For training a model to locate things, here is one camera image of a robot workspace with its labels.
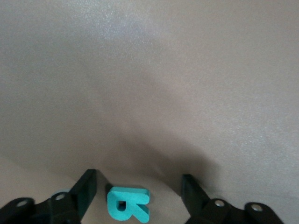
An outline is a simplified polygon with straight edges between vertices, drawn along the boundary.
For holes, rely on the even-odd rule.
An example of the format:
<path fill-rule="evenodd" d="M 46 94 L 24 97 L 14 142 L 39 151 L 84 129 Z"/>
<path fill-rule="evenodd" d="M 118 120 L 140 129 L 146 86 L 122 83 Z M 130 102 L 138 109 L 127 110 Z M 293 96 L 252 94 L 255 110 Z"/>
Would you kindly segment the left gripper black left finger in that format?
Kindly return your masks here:
<path fill-rule="evenodd" d="M 36 204 L 16 198 L 0 209 L 2 224 L 80 224 L 97 193 L 95 169 L 88 169 L 68 192 L 58 192 Z"/>

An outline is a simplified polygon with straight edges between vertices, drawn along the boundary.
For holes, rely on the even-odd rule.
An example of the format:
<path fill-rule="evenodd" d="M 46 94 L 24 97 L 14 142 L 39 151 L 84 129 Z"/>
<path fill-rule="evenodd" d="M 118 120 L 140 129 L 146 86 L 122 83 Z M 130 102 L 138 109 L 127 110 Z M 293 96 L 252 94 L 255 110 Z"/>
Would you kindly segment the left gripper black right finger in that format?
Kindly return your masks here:
<path fill-rule="evenodd" d="M 190 174 L 182 175 L 182 201 L 190 214 L 188 224 L 281 224 L 267 205 L 249 202 L 239 209 L 219 198 L 211 199 Z"/>

